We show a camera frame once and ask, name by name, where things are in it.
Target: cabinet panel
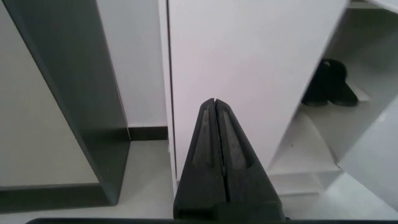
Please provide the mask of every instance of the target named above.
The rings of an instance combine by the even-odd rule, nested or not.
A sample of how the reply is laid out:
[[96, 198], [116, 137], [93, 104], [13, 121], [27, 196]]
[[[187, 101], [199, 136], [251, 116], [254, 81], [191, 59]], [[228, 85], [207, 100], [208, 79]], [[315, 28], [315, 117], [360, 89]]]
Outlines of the cabinet panel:
[[347, 1], [170, 1], [177, 178], [202, 102], [235, 112], [267, 167]]

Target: floor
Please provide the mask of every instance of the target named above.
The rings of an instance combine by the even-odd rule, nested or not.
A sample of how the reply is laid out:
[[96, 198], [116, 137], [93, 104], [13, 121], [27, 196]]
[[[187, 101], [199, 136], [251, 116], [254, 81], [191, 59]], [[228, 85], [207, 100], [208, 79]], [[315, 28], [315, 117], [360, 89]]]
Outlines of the floor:
[[[167, 141], [134, 141], [116, 207], [0, 215], [0, 223], [25, 224], [39, 217], [172, 218], [173, 189]], [[390, 219], [398, 213], [348, 174], [320, 195], [281, 198], [291, 219]]]

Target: black shoe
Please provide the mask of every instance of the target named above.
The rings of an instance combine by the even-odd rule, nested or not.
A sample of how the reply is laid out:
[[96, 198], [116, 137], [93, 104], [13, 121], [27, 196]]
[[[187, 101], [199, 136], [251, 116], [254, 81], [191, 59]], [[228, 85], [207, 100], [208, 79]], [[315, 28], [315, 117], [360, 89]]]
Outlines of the black shoe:
[[330, 72], [329, 67], [320, 63], [301, 100], [303, 104], [311, 107], [320, 107], [328, 104], [328, 100], [322, 90], [322, 77], [328, 72]]
[[320, 81], [327, 100], [338, 106], [356, 106], [358, 98], [346, 83], [347, 69], [344, 64], [333, 59], [323, 59], [319, 67], [328, 70], [322, 74]]

